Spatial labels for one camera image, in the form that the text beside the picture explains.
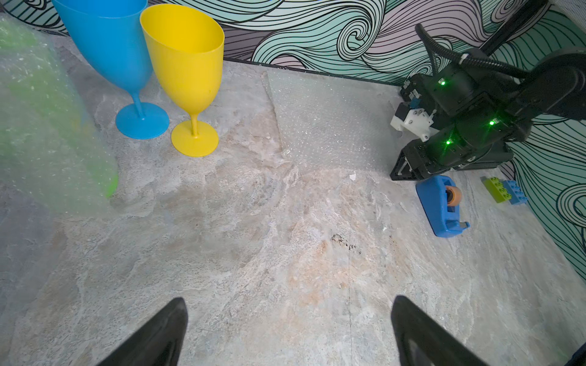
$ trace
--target bubble wrap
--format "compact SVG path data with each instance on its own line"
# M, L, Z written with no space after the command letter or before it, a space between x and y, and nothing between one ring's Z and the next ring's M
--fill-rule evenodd
M390 126L398 88L285 70L264 80L275 108L283 154L302 173L336 167L390 173L416 138Z
M106 214L118 167L45 35L0 15L0 181L58 213Z

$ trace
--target wine glass base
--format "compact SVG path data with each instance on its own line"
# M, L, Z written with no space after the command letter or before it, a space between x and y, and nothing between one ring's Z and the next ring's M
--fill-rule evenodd
M187 156L199 157L211 154L218 146L218 133L205 122L197 122L197 136L191 133L191 121L178 124L171 132L175 149Z
M145 118L138 116L136 106L129 104L116 115L116 127L132 139L146 140L161 136L169 128L169 116L165 110L151 103L141 103Z

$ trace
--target yellow wine glass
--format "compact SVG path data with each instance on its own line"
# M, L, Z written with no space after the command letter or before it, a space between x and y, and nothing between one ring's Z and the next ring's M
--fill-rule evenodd
M175 4L149 6L141 25L161 87L191 117L173 129L173 146L187 156L211 154L218 134L197 115L212 103L222 81L222 27L201 11Z

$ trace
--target white bracket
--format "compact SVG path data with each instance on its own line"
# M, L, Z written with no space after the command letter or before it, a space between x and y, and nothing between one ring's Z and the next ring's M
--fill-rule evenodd
M437 134L439 130L431 128L434 123L433 119L427 114L423 108L410 110L403 121L396 115L391 120L391 126L397 131L407 129L416 134L423 142L427 141L433 135Z

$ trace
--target swirl pattern wallpaper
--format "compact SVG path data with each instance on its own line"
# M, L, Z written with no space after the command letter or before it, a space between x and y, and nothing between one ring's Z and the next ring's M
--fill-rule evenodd
M431 72L415 24L461 52L485 43L523 0L149 0L161 2L192 6L217 20L228 60L400 85L413 73ZM0 3L27 24L67 35L50 0ZM530 70L568 46L586 47L586 35L546 5L492 57ZM586 126L542 115L528 141L509 146L515 159L502 170L519 182L535 215L586 281Z

